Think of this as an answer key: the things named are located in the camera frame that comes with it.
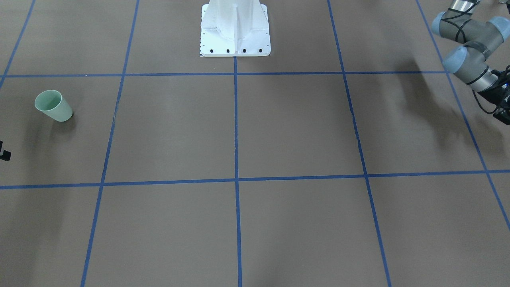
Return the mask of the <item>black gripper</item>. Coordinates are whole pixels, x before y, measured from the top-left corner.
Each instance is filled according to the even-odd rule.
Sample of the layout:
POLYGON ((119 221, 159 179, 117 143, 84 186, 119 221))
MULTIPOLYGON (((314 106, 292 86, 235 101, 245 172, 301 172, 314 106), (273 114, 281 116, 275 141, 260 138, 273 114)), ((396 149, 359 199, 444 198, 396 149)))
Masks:
POLYGON ((497 76, 497 80, 485 91, 479 92, 486 101, 495 105, 492 111, 484 109, 480 103, 478 106, 486 114, 491 114, 495 119, 510 124, 510 68, 506 67, 504 71, 493 70, 491 73, 497 76))

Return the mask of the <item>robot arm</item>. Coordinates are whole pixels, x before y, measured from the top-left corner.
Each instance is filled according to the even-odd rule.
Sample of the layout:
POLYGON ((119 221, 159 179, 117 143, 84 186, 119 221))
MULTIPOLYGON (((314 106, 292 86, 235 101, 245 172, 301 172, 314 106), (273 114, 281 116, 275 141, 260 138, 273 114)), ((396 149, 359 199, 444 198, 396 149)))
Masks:
POLYGON ((488 111, 505 125, 509 115, 509 68, 499 71, 486 61, 496 49, 509 40, 508 18, 496 16, 487 22, 472 18, 478 0, 454 0, 450 7, 439 13, 432 22, 432 32, 459 44, 444 57, 442 64, 473 92, 495 106, 488 111))

